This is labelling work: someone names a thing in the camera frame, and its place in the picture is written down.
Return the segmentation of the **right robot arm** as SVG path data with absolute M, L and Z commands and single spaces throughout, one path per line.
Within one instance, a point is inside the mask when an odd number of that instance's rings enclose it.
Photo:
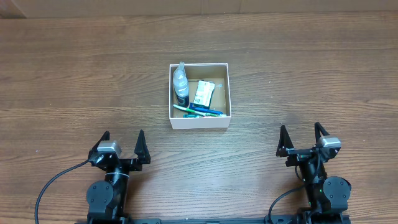
M 343 212 L 348 209 L 352 186 L 344 178 L 329 176 L 324 164 L 336 157 L 341 149 L 338 137 L 329 134 L 319 123 L 314 124 L 315 144 L 308 149 L 296 149 L 285 126 L 280 127 L 276 156 L 285 157 L 287 167 L 294 167 L 296 176 L 303 182 L 287 191 L 271 204 L 266 221 L 269 223 L 350 223 Z M 272 217 L 275 204 L 285 196 L 304 189 L 308 207 L 299 208 L 295 215 Z

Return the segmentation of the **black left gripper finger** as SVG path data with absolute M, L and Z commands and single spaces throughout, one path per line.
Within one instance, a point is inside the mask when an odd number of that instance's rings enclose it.
M 143 130 L 140 130 L 139 132 L 134 153 L 137 155 L 137 160 L 141 164 L 150 164 L 151 157 L 147 148 L 145 134 Z
M 101 141 L 109 141 L 109 139 L 110 139 L 110 132 L 105 131 L 104 134 L 99 139 L 99 141 L 97 142 L 97 144 L 99 144 Z

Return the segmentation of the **blue disposable razor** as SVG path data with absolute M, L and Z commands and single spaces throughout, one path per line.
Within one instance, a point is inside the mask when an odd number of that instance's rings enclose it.
M 223 114 L 222 111 L 217 111 L 217 110 L 211 110 L 211 109 L 207 109 L 207 108 L 197 107 L 197 106 L 194 106 L 193 103 L 190 103 L 189 108 L 191 110 L 199 111 L 199 112 L 202 112 L 202 113 L 212 113 L 212 114 L 218 114 L 218 115 Z

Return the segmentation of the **green soap packet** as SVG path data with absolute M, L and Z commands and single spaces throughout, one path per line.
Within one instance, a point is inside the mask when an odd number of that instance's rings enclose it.
M 199 80 L 197 91 L 193 100 L 193 105 L 196 107 L 209 109 L 214 90 L 215 84 L 213 82 Z

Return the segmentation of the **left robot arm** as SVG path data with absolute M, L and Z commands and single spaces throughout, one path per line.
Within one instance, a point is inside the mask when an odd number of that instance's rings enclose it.
M 150 164 L 144 131 L 139 132 L 134 153 L 136 158 L 121 158 L 122 149 L 117 141 L 110 140 L 106 131 L 88 154 L 88 162 L 105 171 L 104 180 L 91 184 L 86 192 L 89 205 L 87 223 L 132 223 L 124 211 L 130 172 L 141 171 Z

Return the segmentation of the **red green toothpaste tube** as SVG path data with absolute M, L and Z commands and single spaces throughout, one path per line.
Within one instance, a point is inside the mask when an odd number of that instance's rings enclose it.
M 211 116 L 211 115 L 199 115 L 199 114 L 184 114 L 183 118 L 219 118 L 219 117 L 227 117 L 226 114 L 219 114 L 217 116 Z

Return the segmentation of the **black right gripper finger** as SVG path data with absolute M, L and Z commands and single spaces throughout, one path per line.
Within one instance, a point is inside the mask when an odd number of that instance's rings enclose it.
M 279 143 L 277 146 L 276 156 L 287 157 L 290 156 L 294 150 L 291 138 L 284 125 L 280 127 Z
M 314 128 L 315 128 L 316 143 L 324 143 L 325 140 L 327 139 L 327 136 L 329 136 L 330 134 L 319 122 L 316 122 L 314 124 Z

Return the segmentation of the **green white toothbrush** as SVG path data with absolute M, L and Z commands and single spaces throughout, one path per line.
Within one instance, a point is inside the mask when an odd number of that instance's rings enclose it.
M 219 114 L 214 114 L 214 113 L 206 113 L 206 112 L 201 112 L 201 111 L 196 111 L 196 110 L 192 110 L 190 108 L 185 108 L 179 105 L 173 105 L 174 108 L 181 110 L 181 111 L 186 111 L 189 113 L 195 113 L 195 114 L 199 114 L 201 116 L 212 116 L 212 117 L 220 117 L 221 115 Z

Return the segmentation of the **clear foam pump bottle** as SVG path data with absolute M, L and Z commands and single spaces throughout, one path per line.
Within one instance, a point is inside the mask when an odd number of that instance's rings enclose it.
M 180 62 L 173 75 L 174 92 L 179 106 L 189 106 L 189 83 L 185 72 L 185 63 Z

